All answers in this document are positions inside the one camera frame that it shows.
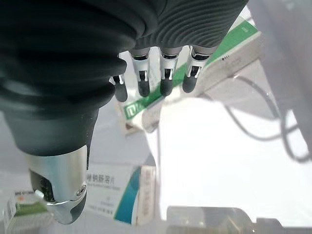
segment green label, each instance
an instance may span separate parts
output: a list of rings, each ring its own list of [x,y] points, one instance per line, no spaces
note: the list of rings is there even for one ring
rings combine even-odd
[[[223,54],[230,51],[256,32],[257,29],[249,24],[247,21],[242,22],[233,30],[228,32],[228,34],[220,43],[218,49],[213,53],[206,65],[217,60]],[[185,63],[175,71],[173,75],[173,87],[176,87],[183,82],[184,74],[186,72],[186,66],[187,64]],[[129,105],[124,106],[124,112],[127,120],[135,117],[139,112],[146,109],[150,104],[152,104],[154,101],[158,100],[161,97],[162,95],[160,93],[160,86],[158,86],[155,91],[151,92],[148,95],[148,97],[143,97]]]

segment cardboard box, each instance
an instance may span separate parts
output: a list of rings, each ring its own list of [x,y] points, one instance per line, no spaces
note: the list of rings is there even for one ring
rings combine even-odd
[[[5,233],[35,233],[54,219],[33,191],[16,191],[3,211]]]
[[[85,210],[134,226],[154,218],[156,168],[91,164]]]

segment green stripe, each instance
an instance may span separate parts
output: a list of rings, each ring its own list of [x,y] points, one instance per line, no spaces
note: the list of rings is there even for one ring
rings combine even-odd
[[[131,224],[133,206],[137,197],[139,190],[139,180],[140,180],[141,169],[138,168],[132,174],[127,188],[122,196],[122,199],[117,208],[114,219],[122,221],[124,223]]]
[[[224,55],[226,52],[230,51],[241,42],[252,36],[257,32],[257,29],[249,24],[247,21],[243,21],[236,28],[229,31],[223,41],[220,43],[218,49],[211,56],[206,65],[215,61],[217,58]],[[184,74],[186,72],[187,64],[183,64],[179,67],[173,76],[173,86],[176,87],[182,83],[184,79]],[[127,120],[135,117],[139,112],[146,109],[151,103],[161,98],[160,86],[156,88],[155,91],[151,92],[148,97],[143,97],[129,105],[124,106],[124,112]]]

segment ribbed rubber sleeve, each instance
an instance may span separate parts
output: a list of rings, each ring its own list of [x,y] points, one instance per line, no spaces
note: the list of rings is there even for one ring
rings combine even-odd
[[[157,30],[138,39],[135,48],[218,46],[246,3],[247,0],[167,0]]]
[[[90,149],[98,109],[124,73],[118,53],[157,28],[146,0],[1,0],[0,109],[37,156]]]

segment teal stripe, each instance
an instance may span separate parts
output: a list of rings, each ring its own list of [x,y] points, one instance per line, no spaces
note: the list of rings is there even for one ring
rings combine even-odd
[[[138,168],[131,176],[127,188],[116,211],[116,220],[131,224],[133,206],[139,189],[141,169]]]

